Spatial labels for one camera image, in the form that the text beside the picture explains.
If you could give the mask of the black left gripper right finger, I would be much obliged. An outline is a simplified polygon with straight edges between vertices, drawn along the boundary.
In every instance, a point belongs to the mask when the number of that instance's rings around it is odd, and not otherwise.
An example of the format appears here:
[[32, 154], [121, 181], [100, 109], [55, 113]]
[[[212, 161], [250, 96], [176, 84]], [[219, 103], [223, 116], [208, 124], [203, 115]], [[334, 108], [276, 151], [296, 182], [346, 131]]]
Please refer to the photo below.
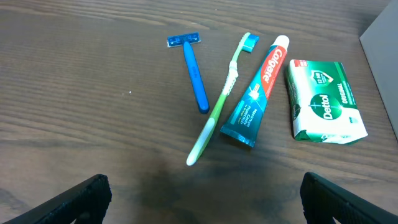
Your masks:
[[308, 224], [397, 223], [397, 215], [375, 206], [314, 172], [305, 173], [300, 197]]

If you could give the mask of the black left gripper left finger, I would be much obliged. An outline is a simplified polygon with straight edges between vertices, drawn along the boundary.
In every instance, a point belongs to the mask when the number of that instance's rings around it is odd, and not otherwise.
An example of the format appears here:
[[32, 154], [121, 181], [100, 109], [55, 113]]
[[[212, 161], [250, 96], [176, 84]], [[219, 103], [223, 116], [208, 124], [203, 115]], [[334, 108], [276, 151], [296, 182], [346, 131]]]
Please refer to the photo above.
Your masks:
[[8, 224], [102, 224], [111, 199], [108, 177], [96, 174]]

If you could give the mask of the blue disposable razor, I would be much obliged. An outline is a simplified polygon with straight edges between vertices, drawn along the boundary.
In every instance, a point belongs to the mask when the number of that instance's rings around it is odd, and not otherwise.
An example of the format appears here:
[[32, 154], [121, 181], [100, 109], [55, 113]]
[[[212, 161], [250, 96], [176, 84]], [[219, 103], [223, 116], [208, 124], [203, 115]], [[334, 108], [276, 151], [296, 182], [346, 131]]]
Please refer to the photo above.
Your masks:
[[167, 37], [168, 48], [179, 46], [183, 47], [185, 63], [192, 83], [198, 110], [201, 114], [207, 114], [207, 112], [210, 110], [208, 97], [206, 95], [205, 86], [203, 84], [201, 73], [192, 47], [192, 44], [197, 44], [200, 42], [201, 37], [198, 32]]

